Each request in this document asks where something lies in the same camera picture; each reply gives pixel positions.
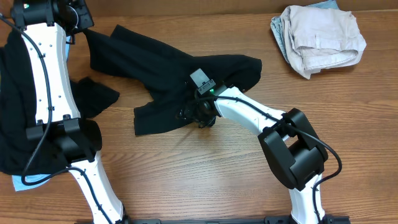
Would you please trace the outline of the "black t-shirt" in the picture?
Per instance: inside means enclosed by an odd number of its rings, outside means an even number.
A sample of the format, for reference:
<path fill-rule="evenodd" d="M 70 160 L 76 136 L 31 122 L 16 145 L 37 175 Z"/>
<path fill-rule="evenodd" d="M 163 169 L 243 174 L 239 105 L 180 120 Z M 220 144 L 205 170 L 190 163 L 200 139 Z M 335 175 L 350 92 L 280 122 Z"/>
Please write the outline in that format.
<path fill-rule="evenodd" d="M 256 85 L 262 62 L 246 55 L 196 57 L 171 45 L 117 25 L 107 36 L 84 30 L 90 50 L 90 67 L 98 72 L 143 83 L 152 101 L 134 109 L 137 136 L 160 134 L 191 123 L 177 117 L 197 89 L 190 75 L 202 70 L 208 78 L 241 91 Z"/>

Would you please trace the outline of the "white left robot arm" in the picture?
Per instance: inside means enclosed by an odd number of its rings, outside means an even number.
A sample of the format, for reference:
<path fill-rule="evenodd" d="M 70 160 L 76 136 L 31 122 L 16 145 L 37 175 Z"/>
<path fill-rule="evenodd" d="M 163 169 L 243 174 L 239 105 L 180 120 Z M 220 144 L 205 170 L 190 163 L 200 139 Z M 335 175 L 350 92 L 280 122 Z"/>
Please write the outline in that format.
<path fill-rule="evenodd" d="M 39 151 L 52 146 L 62 171 L 78 182 L 93 223 L 130 223 L 101 161 L 99 126 L 81 117 L 68 75 L 67 37 L 94 25 L 86 2 L 15 1 L 11 16 L 12 28 L 21 34 L 29 53 L 36 97 L 35 125 L 26 135 L 37 147 L 22 171 L 22 183 L 30 184 L 25 177 Z"/>

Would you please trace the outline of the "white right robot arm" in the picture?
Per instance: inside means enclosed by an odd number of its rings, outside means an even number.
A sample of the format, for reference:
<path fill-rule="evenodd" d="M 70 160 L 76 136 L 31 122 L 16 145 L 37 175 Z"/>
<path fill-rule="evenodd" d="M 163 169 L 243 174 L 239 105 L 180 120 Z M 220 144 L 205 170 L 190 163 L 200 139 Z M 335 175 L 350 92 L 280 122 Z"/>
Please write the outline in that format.
<path fill-rule="evenodd" d="M 292 210 L 283 218 L 289 223 L 326 223 L 320 184 L 327 146 L 303 112 L 275 110 L 246 96 L 239 88 L 221 86 L 196 90 L 179 117 L 211 126 L 217 117 L 239 123 L 257 136 L 268 166 L 289 190 Z"/>

